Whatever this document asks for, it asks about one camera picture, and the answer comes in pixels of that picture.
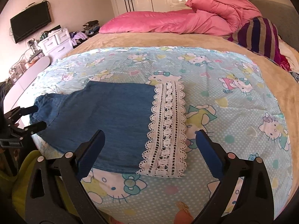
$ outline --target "white lace trim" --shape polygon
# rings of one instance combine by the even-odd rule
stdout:
[[[183,84],[177,81],[155,86],[149,141],[137,174],[179,178],[186,169],[186,116]]]

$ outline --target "wall-mounted tv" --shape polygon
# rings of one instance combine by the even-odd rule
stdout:
[[[10,20],[15,43],[24,40],[50,22],[51,17],[47,1],[27,8]]]

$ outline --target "pink blanket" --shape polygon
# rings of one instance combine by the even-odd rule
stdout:
[[[192,8],[167,13],[129,12],[122,14],[100,29],[100,33],[178,33],[230,35],[260,11],[248,0],[188,0]]]

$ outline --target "purple clothing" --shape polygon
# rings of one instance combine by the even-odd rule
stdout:
[[[73,38],[72,38],[72,43],[73,43],[73,46],[76,46],[77,45],[77,41],[78,39],[82,39],[82,40],[86,40],[88,39],[87,35],[82,33],[82,32],[78,32],[76,33]]]

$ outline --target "hello kitty bedsheet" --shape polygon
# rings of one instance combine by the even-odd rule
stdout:
[[[37,96],[68,94],[90,80],[150,85],[180,81],[186,94],[185,176],[163,179],[92,169],[82,183],[100,210],[125,224],[144,220],[171,224],[179,211],[176,202],[182,201],[197,216],[219,183],[196,147],[195,133],[200,129],[239,158],[262,157],[272,184],[275,216],[283,209],[292,185],[289,133],[276,98],[258,66],[246,56],[171,46],[94,49],[58,60],[25,94],[33,104]],[[41,138],[34,140],[47,158],[61,156]],[[234,207],[242,182],[239,178],[225,212]]]

